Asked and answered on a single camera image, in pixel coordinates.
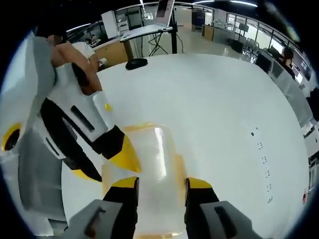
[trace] white table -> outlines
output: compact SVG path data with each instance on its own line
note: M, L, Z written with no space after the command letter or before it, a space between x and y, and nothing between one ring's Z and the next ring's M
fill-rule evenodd
M299 123L282 92L259 67L233 58L177 54L148 60L132 71L123 63L98 73L117 125L166 125L189 176L210 183L260 236L285 234L303 210L309 170ZM100 196L98 190L64 166L66 218Z

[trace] black mouse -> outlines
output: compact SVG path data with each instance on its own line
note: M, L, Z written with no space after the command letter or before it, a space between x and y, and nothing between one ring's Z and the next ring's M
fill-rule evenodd
M128 69L128 70L134 70L136 68L139 68L141 66L145 66L148 64L148 61L147 59L144 59L144 58L136 58L136 59L132 59L132 60L129 60L127 63L126 63L126 66L125 68Z

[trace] laptop screen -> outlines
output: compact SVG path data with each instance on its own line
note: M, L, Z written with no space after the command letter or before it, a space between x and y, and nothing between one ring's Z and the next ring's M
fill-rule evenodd
M174 0L159 0L159 7L156 13L156 23L162 26L168 26L171 13L174 6Z

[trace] laptop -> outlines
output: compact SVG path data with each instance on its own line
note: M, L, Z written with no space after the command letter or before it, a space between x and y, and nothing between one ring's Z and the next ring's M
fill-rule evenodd
M121 42L152 33L167 32L172 30L173 28L168 25L173 12L174 2L175 0L159 0L155 24L125 32L121 38Z

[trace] transparent plastic container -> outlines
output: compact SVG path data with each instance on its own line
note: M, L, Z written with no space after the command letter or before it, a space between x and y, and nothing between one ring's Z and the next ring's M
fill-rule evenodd
M102 169L104 192L123 178L138 176L138 222L134 238L172 238L185 234L185 169L175 152L167 127L148 123L124 128L140 159L142 172L116 167L108 160Z

